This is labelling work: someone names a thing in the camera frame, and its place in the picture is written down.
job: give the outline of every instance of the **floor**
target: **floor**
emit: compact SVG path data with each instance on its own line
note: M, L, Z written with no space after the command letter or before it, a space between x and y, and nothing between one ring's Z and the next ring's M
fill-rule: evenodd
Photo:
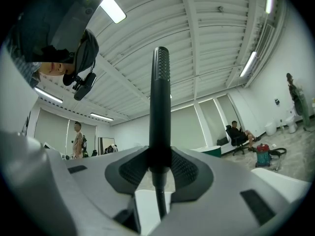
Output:
M312 120L312 125L315 125L315 119ZM315 175L315 132L310 133L303 130L303 124L298 124L298 129L295 133L290 134L288 128L283 132L278 130L273 136L262 136L259 142L256 142L256 147L260 143L268 144L271 149L286 148L287 153L281 156L280 167L278 173L296 178L299 180L312 182ZM257 161L256 153L245 149L243 155L241 151L234 156L232 153L222 157L224 160L235 162L249 171L255 169ZM264 167L270 171L274 171L278 164L278 157L273 156L270 167ZM143 177L138 189L155 190L152 185L151 172L147 172ZM165 191L175 191L174 178L171 171L167 174L167 183Z

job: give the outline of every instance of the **shorts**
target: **shorts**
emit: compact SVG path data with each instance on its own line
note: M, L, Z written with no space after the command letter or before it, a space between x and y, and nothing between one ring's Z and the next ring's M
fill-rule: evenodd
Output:
M246 135L245 133L243 133L241 136L240 136L240 141L242 143L248 141L248 135Z
M78 156L78 157L76 156L76 158L75 158L75 159L80 159L80 158L83 158L83 153L79 154L79 156Z

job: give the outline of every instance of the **person standing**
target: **person standing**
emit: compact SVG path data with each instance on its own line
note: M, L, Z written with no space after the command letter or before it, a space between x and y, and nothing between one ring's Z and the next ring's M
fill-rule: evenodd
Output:
M73 148L72 148L73 154L75 154L75 159L83 158L83 153L82 153L83 135L81 132L81 123L76 121L74 124L74 130L75 132L77 132L77 135L73 141Z
M290 73L286 74L286 79L289 86L289 92L294 102L295 111L303 118L304 127L310 127L309 108L303 93L303 88L300 83L293 84L293 77Z

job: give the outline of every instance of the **black chair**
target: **black chair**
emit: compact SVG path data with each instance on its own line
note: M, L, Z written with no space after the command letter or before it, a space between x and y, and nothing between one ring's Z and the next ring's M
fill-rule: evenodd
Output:
M97 151L95 149L95 150L93 150L92 156L96 156L96 155L97 155Z
M232 139L230 135L231 128L232 128L231 125L226 126L226 132L228 136L231 138L231 145L237 147L236 149L234 149L233 155L240 150L242 151L242 154L244 155L245 154L244 149L248 148L243 145L246 141L244 141L244 137L242 136L237 136Z

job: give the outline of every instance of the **standing man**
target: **standing man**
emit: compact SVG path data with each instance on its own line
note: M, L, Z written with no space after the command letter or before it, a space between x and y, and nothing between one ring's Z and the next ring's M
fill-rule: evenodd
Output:
M243 132L242 127L240 127L240 130L237 129L237 121L232 122L232 128L230 131L231 139L235 139L238 137L242 143L246 142L247 140L250 141L250 147L248 148L249 151L253 151L252 143L253 141L259 141L260 137L255 137L249 130L246 130Z
M83 158L82 153L82 141L83 141L83 135L81 133L81 123L78 121L74 124L74 131L77 132L77 135L73 141L73 154L75 154L75 159Z
M304 127L309 128L311 126L309 107L303 93L302 85L300 83L293 84L293 77L289 73L286 74L286 79L289 83L289 92L294 102L295 111L299 116L302 116Z

